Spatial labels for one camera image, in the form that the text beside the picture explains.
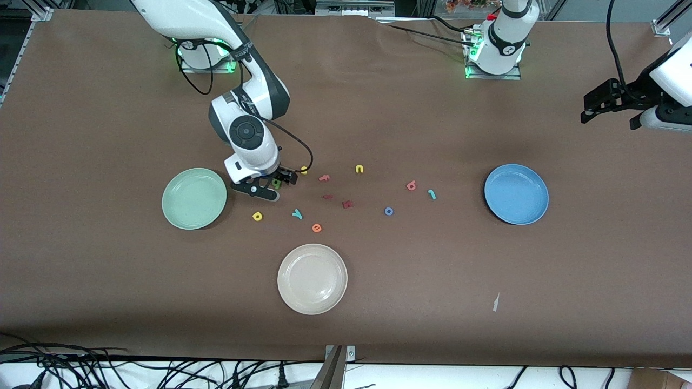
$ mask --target tabletop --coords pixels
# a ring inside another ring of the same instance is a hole
[[[613,30],[629,80],[670,47],[647,24]],[[458,45],[364,17],[262,16],[247,33],[291,93],[277,121],[315,163],[279,201],[229,193],[217,221],[185,231],[163,189],[188,168],[223,172],[232,150],[208,105],[238,75],[197,94],[135,12],[37,25],[0,109],[2,330],[148,355],[355,344],[373,362],[692,367],[692,137],[630,131],[633,111],[580,124],[583,95],[616,74],[603,24],[537,23],[521,81],[466,79]],[[273,134],[283,164],[307,164]],[[535,224],[484,202],[505,163],[547,184]],[[311,242],[349,280],[334,309],[303,316],[277,271]]]

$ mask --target tangled black wires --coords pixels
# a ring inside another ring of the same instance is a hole
[[[244,389],[254,374],[278,368],[280,365],[306,363],[283,362],[263,367],[268,362],[257,361],[239,370],[241,363],[238,362],[235,365],[233,376],[227,378],[224,363],[232,361],[226,359],[188,359],[170,361],[168,366],[151,366],[134,360],[121,361],[122,356],[114,356],[109,353],[109,351],[114,350],[126,351],[119,347],[82,347],[62,343],[30,342],[20,336],[4,332],[0,332],[0,336],[21,342],[21,344],[0,350],[0,355],[9,357],[9,359],[0,362],[0,365],[35,362],[39,368],[43,369],[34,382],[37,388],[41,387],[41,382],[45,377],[53,377],[57,379],[60,389],[136,389],[132,388],[118,371],[124,365],[134,364],[148,370],[165,371],[165,375],[156,389],[182,389],[194,381],[206,383],[207,389]],[[59,350],[61,353],[52,352],[49,349]],[[210,378],[208,374],[216,365],[221,369],[222,378],[220,380]]]

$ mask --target cable connector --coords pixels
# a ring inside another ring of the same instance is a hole
[[[284,371],[284,363],[279,362],[279,383],[276,384],[276,389],[286,389],[291,384],[286,380],[286,372]]]

